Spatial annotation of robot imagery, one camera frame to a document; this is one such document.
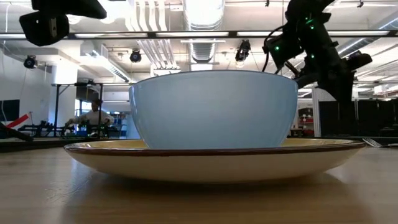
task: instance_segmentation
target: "bowl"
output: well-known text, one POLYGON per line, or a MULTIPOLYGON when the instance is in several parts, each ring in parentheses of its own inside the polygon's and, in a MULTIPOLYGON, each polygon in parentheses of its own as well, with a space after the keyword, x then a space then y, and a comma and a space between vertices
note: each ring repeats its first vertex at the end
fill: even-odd
POLYGON ((149 148, 277 147, 296 114, 297 84, 244 70, 182 72, 133 84, 129 97, 149 148))
POLYGON ((337 167, 365 144, 337 139, 286 139, 263 149, 148 149, 141 140, 76 143, 78 162, 136 179, 230 184, 301 177, 337 167))

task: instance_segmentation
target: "wooden table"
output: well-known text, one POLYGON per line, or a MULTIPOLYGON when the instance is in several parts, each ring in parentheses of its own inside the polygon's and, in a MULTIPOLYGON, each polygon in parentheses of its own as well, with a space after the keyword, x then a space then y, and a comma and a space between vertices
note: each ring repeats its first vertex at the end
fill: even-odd
POLYGON ((368 148, 313 177, 239 186, 123 179, 63 149, 39 149, 0 154, 0 178, 2 224, 398 222, 398 149, 368 148))

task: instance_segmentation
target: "spotlight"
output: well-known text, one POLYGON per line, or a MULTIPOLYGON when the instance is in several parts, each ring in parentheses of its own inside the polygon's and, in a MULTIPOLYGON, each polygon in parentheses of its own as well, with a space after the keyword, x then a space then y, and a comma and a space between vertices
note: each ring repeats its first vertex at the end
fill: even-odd
POLYGON ((137 63, 141 61, 141 54, 138 49, 132 50, 132 54, 130 55, 130 61, 133 63, 137 63))
POLYGON ((25 68, 33 69, 37 68, 37 61, 35 55, 28 55, 24 62, 25 68))
POLYGON ((238 52, 236 52, 235 60, 237 64, 243 66, 244 61, 249 56, 249 51, 251 50, 249 40, 242 40, 241 45, 239 46, 238 52))

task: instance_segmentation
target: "ceiling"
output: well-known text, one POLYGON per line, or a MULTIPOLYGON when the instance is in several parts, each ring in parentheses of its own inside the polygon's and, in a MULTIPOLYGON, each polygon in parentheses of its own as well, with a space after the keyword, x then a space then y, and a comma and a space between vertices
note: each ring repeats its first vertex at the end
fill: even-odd
MULTIPOLYGON (((28 1, 20 0, 19 2, 20 4, 16 4, 15 1, 0 1, 1 32, 5 32, 6 27, 8 32, 22 32, 18 22, 19 16, 32 12, 32 9, 29 8, 29 4, 23 4, 23 2, 28 1)), ((172 31, 185 30, 183 12, 175 10, 175 8, 181 6, 181 1, 166 0, 165 3, 165 23, 167 29, 172 31)), ((265 7, 265 1, 226 0, 221 29, 273 30, 286 22, 284 11, 288 3, 289 1, 271 0, 270 6, 265 7)), ((396 13, 398 17, 398 1, 365 1, 364 6, 361 8, 356 7, 358 3, 359 1, 354 0, 337 0, 332 3, 331 6, 333 7, 327 9, 328 12, 332 13, 332 17, 330 21, 325 24, 326 28, 329 30, 373 29, 378 22, 391 14, 396 13)), ((125 18, 116 19, 111 24, 105 24, 96 19, 83 18, 78 24, 71 25, 70 30, 71 32, 128 31, 125 26, 125 18)), ((349 38, 335 38, 334 40, 338 41, 340 45, 351 41, 349 38)), ((179 65, 182 71, 189 70, 190 56, 188 44, 183 44, 178 39, 172 39, 170 41, 177 65, 179 65)), ((225 39, 225 43, 217 44, 213 69, 261 70, 266 59, 261 48, 264 39, 249 39, 252 52, 246 59, 244 67, 238 68, 234 61, 234 55, 241 41, 241 39, 225 39)), ((139 49, 136 40, 96 40, 95 42, 96 44, 105 45, 109 50, 109 58, 128 72, 133 80, 139 81, 150 77, 151 63, 142 51, 142 60, 139 63, 132 63, 129 59, 132 49, 139 49)), ((13 51, 14 54, 21 55, 23 54, 18 53, 23 52, 21 49, 35 48, 35 46, 28 43, 28 41, 21 40, 9 40, 6 44, 9 48, 16 49, 13 51)), ((83 65, 84 60, 80 52, 81 44, 81 40, 62 40, 49 47, 59 49, 71 56, 71 58, 79 61, 80 65, 83 65)), ((361 51, 362 53, 373 56, 373 62, 358 70, 358 74, 364 74, 358 77, 359 80, 382 80, 384 78, 388 78, 388 80, 398 80, 398 63, 385 66, 385 64, 389 62, 398 60, 398 38, 381 38, 364 46, 361 48, 361 51)), ((300 68, 303 66, 303 63, 301 63, 303 58, 304 55, 299 55, 291 59, 290 62, 300 68)), ((275 70, 276 68, 271 59, 266 71, 274 73, 275 70)), ((286 68, 284 68, 281 73, 286 76, 292 75, 286 68)), ((93 64, 84 64, 83 69, 79 70, 79 77, 90 77, 101 81, 106 80, 107 82, 120 82, 119 79, 113 78, 112 73, 108 72, 102 66, 93 64)), ((361 88, 369 88, 371 90, 364 91, 360 94, 372 95, 374 86, 376 85, 361 85, 361 88)), ((127 89, 128 87, 126 86, 109 86, 105 91, 125 92, 127 89)))

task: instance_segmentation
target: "white shirt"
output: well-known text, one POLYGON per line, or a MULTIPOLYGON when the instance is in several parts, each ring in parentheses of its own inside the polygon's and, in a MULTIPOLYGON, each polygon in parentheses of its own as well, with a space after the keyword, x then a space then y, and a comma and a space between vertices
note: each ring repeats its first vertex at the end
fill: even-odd
MULTIPOLYGON (((98 124, 98 118, 99 118, 98 116, 100 115, 99 112, 100 111, 94 112, 91 110, 88 113, 82 114, 79 117, 75 118, 73 122, 75 124, 78 124, 81 123, 82 121, 88 120, 91 125, 96 125, 98 124)), ((105 113, 104 111, 101 111, 101 124, 104 124, 106 122, 106 119, 110 120, 111 124, 113 124, 114 118, 111 115, 105 113)))

